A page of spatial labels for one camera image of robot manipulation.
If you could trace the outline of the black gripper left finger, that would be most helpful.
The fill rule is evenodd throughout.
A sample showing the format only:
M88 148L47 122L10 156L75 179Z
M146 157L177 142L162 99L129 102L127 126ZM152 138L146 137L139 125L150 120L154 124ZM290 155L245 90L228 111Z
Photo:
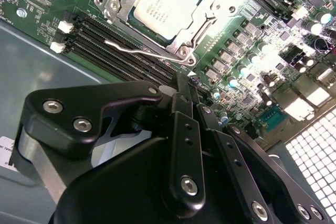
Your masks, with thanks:
M174 210L205 204L197 90L177 73L170 85L129 81L30 93L22 112L22 155L58 202L69 184L92 169L93 149L141 131L168 142L164 203Z

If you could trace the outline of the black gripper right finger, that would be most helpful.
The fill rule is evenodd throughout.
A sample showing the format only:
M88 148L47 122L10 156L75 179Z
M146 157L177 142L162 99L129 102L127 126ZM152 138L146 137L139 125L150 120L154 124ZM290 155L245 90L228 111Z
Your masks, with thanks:
M189 83L205 141L233 188L238 223L330 223L330 217L244 130L220 128L214 112Z

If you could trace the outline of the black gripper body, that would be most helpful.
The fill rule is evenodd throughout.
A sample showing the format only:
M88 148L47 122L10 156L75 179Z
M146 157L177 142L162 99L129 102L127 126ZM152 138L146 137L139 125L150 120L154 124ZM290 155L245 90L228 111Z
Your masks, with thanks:
M203 155L206 202L181 219L162 200L167 141L143 141L75 179L61 196L53 223L244 223L233 188L215 159Z

